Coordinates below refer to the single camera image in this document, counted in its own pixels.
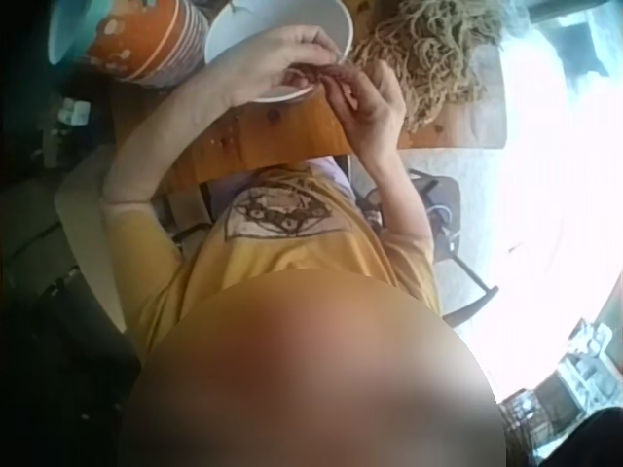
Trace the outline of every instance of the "yellow shirt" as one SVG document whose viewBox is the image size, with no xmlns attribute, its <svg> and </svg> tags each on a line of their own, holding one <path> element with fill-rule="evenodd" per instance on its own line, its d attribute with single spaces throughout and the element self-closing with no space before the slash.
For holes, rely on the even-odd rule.
<svg viewBox="0 0 623 467">
<path fill-rule="evenodd" d="M 284 269 L 364 274 L 439 312 L 426 243 L 388 232 L 378 237 L 334 182 L 311 172 L 263 173 L 190 262 L 147 212 L 119 214 L 107 231 L 128 333 L 142 357 L 206 298 Z"/>
</svg>

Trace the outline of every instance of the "floor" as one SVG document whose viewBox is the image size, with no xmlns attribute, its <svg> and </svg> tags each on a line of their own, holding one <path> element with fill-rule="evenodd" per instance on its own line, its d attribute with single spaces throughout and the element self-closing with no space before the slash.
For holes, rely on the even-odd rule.
<svg viewBox="0 0 623 467">
<path fill-rule="evenodd" d="M 555 370 L 569 332 L 580 317 L 595 319 L 623 267 L 623 7 L 580 16 L 563 20 L 588 19 L 608 78 L 590 73 L 568 88 L 556 50 L 533 28 L 503 45 L 505 149 L 404 155 L 409 167 L 460 183 L 459 254 L 500 292 L 458 333 L 498 400 Z M 353 173 L 367 193 L 369 179 Z M 444 312 L 480 296 L 456 265 L 435 272 Z"/>
</svg>

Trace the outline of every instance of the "polka dot cup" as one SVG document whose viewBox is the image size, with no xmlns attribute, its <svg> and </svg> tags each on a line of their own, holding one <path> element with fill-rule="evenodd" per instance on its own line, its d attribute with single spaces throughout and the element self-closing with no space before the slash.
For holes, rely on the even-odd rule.
<svg viewBox="0 0 623 467">
<path fill-rule="evenodd" d="M 203 65 L 207 30 L 189 0 L 115 0 L 81 61 L 121 81 L 175 86 Z"/>
</svg>

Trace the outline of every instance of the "noodle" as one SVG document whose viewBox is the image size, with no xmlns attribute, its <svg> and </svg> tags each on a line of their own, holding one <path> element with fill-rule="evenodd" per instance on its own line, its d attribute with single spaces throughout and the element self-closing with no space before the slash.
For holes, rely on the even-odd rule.
<svg viewBox="0 0 623 467">
<path fill-rule="evenodd" d="M 366 66 L 385 60 L 407 102 L 406 129 L 429 124 L 446 101 L 478 100 L 484 89 L 470 59 L 482 44 L 498 45 L 501 0 L 402 0 L 390 18 L 353 50 Z"/>
</svg>

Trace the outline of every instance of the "finger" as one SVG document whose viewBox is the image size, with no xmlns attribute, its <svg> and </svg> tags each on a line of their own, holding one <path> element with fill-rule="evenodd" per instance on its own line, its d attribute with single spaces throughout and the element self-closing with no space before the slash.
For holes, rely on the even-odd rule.
<svg viewBox="0 0 623 467">
<path fill-rule="evenodd" d="M 325 49 L 318 44 L 288 44 L 284 50 L 287 61 L 292 63 L 304 63 L 314 66 L 326 66 L 336 62 L 334 52 Z"/>
<path fill-rule="evenodd" d="M 340 48 L 320 26 L 295 25 L 281 27 L 275 30 L 275 36 L 298 44 L 318 44 L 335 55 L 341 54 Z"/>
<path fill-rule="evenodd" d="M 370 77 L 353 66 L 325 66 L 322 68 L 321 73 L 326 73 L 349 85 L 354 98 L 359 104 L 359 109 L 364 112 L 373 110 L 385 103 L 385 100 L 370 80 Z"/>
<path fill-rule="evenodd" d="M 372 65 L 373 81 L 379 93 L 392 105 L 405 106 L 405 98 L 396 73 L 384 60 L 376 60 Z"/>
<path fill-rule="evenodd" d="M 327 102 L 335 116 L 342 125 L 349 124 L 353 118 L 353 110 L 348 104 L 343 88 L 335 78 L 330 76 L 321 75 L 320 82 L 325 88 Z"/>
</svg>

